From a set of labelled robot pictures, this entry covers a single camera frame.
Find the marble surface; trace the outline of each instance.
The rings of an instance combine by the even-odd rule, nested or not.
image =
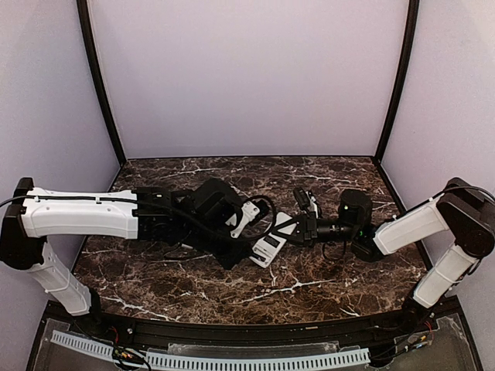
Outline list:
[[[138,186],[195,189],[210,177],[242,196],[265,194],[279,210],[299,213],[295,187],[311,189],[325,216],[335,216],[339,194],[362,189],[374,201],[374,223],[397,208],[369,158],[168,158],[129,161],[114,191]],[[377,263],[343,246],[286,245],[269,269],[243,260],[225,271],[209,255],[164,243],[90,237],[75,275],[95,288],[108,313],[207,324],[281,324],[371,315],[399,309],[425,273],[414,245]]]

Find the black metal frame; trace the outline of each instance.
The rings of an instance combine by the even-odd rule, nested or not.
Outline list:
[[[94,89],[100,103],[101,113],[107,127],[108,135],[110,136],[111,144],[117,156],[118,163],[123,166],[127,161],[122,147],[121,140],[118,136],[117,127],[115,126],[114,117],[112,116],[110,104],[108,102],[107,91],[101,75],[100,64],[96,46],[94,45],[93,30],[91,28],[91,20],[87,0],[77,0],[77,11],[79,12],[80,30],[83,34],[84,46],[86,48],[87,62],[90,65],[91,76],[93,77]]]
[[[100,103],[101,113],[107,127],[112,146],[118,162],[122,166],[126,163],[124,149],[118,135],[118,130],[115,125],[113,115],[111,113],[110,104],[108,101],[107,91],[105,90],[101,68],[98,62],[96,46],[94,44],[94,35],[91,28],[90,13],[87,0],[77,0],[77,10],[79,12],[79,20],[81,32],[86,48],[87,61],[90,66],[91,76],[93,77],[94,89]],[[408,72],[409,60],[411,58],[412,43],[415,36],[416,22],[418,19],[419,0],[409,0],[408,17],[405,25],[404,39],[402,42],[401,56],[399,59],[397,75],[395,77],[394,89],[392,90],[391,100],[387,110],[384,126],[381,132],[380,141],[378,142],[377,150],[374,155],[376,161],[381,162],[388,140],[390,139],[392,128],[394,126],[395,116],[399,102],[401,100],[402,89],[404,88],[405,77]]]
[[[469,330],[464,312],[456,296],[444,298],[435,309],[435,317],[431,320],[434,328],[437,318],[457,313],[463,324],[470,350],[481,371],[480,357]],[[280,346],[301,345],[317,342],[338,341],[340,347],[359,345],[361,348],[382,349],[394,344],[394,338],[401,335],[398,332],[371,331],[377,323],[394,323],[398,320],[400,311],[392,311],[359,318],[349,318],[337,321],[304,323],[296,325],[195,325],[176,322],[151,321],[146,319],[129,318],[119,315],[104,315],[104,319],[117,324],[120,343],[136,349],[149,347],[167,349],[170,343],[219,346]],[[49,301],[43,318],[39,323],[27,370],[33,370],[36,353],[42,341],[43,332],[48,318],[72,323],[72,318],[63,306],[55,301]],[[132,328],[132,334],[126,329]],[[77,327],[72,330],[80,332]]]
[[[388,140],[394,126],[395,116],[401,101],[402,89],[406,74],[408,73],[409,60],[411,58],[412,42],[415,37],[416,21],[418,20],[419,0],[409,0],[408,18],[405,24],[404,40],[402,42],[401,57],[395,77],[394,89],[390,104],[388,105],[387,117],[385,118],[384,128],[381,132],[380,141],[378,142],[377,151],[374,155],[378,162],[384,158],[387,149]]]

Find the white wall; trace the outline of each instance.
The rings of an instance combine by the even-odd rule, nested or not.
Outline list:
[[[495,190],[495,2],[422,2],[384,167],[406,206],[460,176]],[[452,241],[427,241],[436,260]],[[495,370],[495,254],[457,293],[487,370]]]
[[[129,158],[372,155],[407,0],[91,0]]]
[[[23,176],[49,189],[103,191],[118,170],[76,2],[0,2],[0,159],[0,200],[12,196]],[[72,264],[81,238],[52,241]],[[24,370],[48,296],[0,263],[0,298],[0,369]]]

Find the wire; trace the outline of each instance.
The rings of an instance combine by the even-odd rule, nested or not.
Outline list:
[[[2,201],[0,203],[0,208],[2,208],[5,205],[8,205],[9,203],[13,203],[14,201],[17,201],[18,199],[27,199],[28,196],[16,196],[12,197],[11,199],[6,199],[5,201]]]
[[[467,275],[470,276],[471,274],[473,274],[474,272],[477,271],[478,267],[481,265],[481,261],[483,260],[483,258],[479,259],[476,264],[474,265],[474,267],[471,267],[471,269],[469,269],[469,272],[467,272]]]
[[[407,352],[406,349],[402,349],[400,352],[397,352],[397,353],[395,353],[394,355],[392,355],[390,357],[386,357],[386,358],[372,358],[372,360],[373,361],[388,361],[388,360],[394,359],[395,357],[398,357],[399,355],[404,354],[406,352]]]
[[[455,185],[453,187],[449,187],[449,188],[445,188],[443,189],[442,191],[440,192],[437,192],[433,197],[430,197],[429,199],[423,201],[422,203],[419,203],[418,205],[416,206],[413,206],[412,208],[410,208],[409,210],[405,210],[397,219],[401,218],[402,216],[410,213],[411,211],[413,210],[416,210],[417,208],[425,205],[426,203],[429,203],[430,202],[430,199],[436,199],[438,196],[440,196],[441,194],[443,193],[447,193],[447,192],[453,192],[453,191],[456,191],[456,190],[459,190],[459,189],[473,189],[475,191],[478,191],[478,192],[481,192],[482,194],[484,194],[486,197],[488,197],[488,199],[491,201],[492,204],[495,205],[495,196],[493,195],[493,193],[491,192],[488,192],[486,189],[483,189],[481,187],[476,187],[474,185]]]
[[[270,197],[264,196],[264,195],[257,195],[257,196],[252,196],[247,199],[247,201],[251,201],[253,199],[264,199],[265,201],[268,202],[271,208],[271,225],[270,227],[263,233],[260,233],[255,236],[251,237],[242,237],[242,238],[232,238],[230,235],[226,236],[222,233],[218,233],[216,230],[212,230],[208,226],[204,225],[201,221],[196,219],[194,216],[191,216],[187,212],[178,209],[174,206],[169,206],[169,205],[160,205],[157,203],[147,203],[144,201],[138,201],[136,199],[121,199],[118,197],[94,197],[94,196],[33,196],[33,195],[24,195],[24,196],[16,196],[12,197],[11,199],[7,199],[6,201],[3,201],[0,203],[0,207],[5,206],[9,203],[12,203],[18,199],[56,199],[56,200],[87,200],[87,201],[107,201],[107,202],[113,202],[113,203],[133,203],[135,205],[141,205],[141,206],[147,206],[147,207],[153,207],[156,209],[165,209],[168,210],[178,216],[181,216],[185,220],[189,221],[190,223],[194,224],[198,228],[200,228],[203,232],[208,233],[212,237],[217,238],[218,240],[224,240],[228,242],[254,242],[257,240],[260,240],[263,237],[266,237],[268,234],[270,234],[273,229],[275,228],[275,225],[277,223],[277,208],[274,204],[274,202],[271,200]]]
[[[435,340],[435,334],[433,333],[432,325],[430,325],[430,322],[428,321],[425,322],[425,325],[430,330],[430,336],[432,337],[432,341]]]
[[[97,342],[98,344],[108,345],[108,344],[105,344],[104,342],[102,342],[100,339],[97,339],[94,336],[89,335],[87,332],[85,332],[79,326],[79,324],[76,321],[72,321],[72,324],[75,325],[77,327],[77,329],[79,329],[79,331],[81,331],[81,333],[84,336],[86,336],[87,338],[93,340],[94,342]],[[117,342],[118,342],[118,331],[117,331],[117,329],[114,326],[111,326],[109,328],[109,330],[115,332],[115,341],[114,342],[111,342],[111,346],[112,346],[114,352],[115,352],[115,350],[117,350],[118,352],[122,352],[122,351],[130,352],[131,354],[137,356],[143,362],[143,364],[146,365],[146,367],[148,367],[148,371],[152,371],[152,367],[150,366],[150,364],[148,363],[148,361],[146,361],[145,356],[142,355],[140,352],[138,352],[135,349],[124,348],[124,347],[122,347],[120,345],[117,345]],[[133,369],[136,369],[136,368],[137,369],[141,368],[141,365],[139,365],[139,364],[135,364],[135,366],[127,366],[120,359],[114,359],[114,361],[118,361],[118,367],[120,367],[120,369],[123,369],[124,371],[130,371],[130,370],[133,370]]]
[[[322,255],[323,255],[323,258],[325,260],[328,260],[328,261],[331,261],[333,263],[336,263],[337,261],[339,260],[342,260],[345,256],[346,256],[346,251],[347,251],[347,241],[343,241],[343,250],[342,250],[342,255],[340,255],[337,259],[331,259],[329,257],[326,256],[325,254],[325,251],[326,251],[326,247],[330,247],[330,246],[337,246],[335,242],[332,242],[332,243],[327,243],[325,242],[322,246]]]
[[[412,330],[408,335],[406,335],[405,338],[403,338],[400,342],[396,343],[396,344],[393,344],[393,346],[391,346],[390,348],[388,348],[387,350],[385,350],[384,352],[374,356],[374,357],[371,357],[370,359],[372,359],[373,361],[376,360],[376,361],[383,361],[383,360],[386,360],[386,359],[392,359],[396,356],[398,356],[398,353],[395,353],[394,355],[392,356],[389,356],[389,357],[386,357],[386,358],[383,358],[383,359],[380,359],[379,357],[383,356],[384,354],[387,354],[389,353],[391,350],[394,350],[395,348],[399,347],[400,345],[404,344],[405,342],[407,342],[409,340],[409,338],[414,335],[414,333],[416,332],[416,328],[414,330]]]

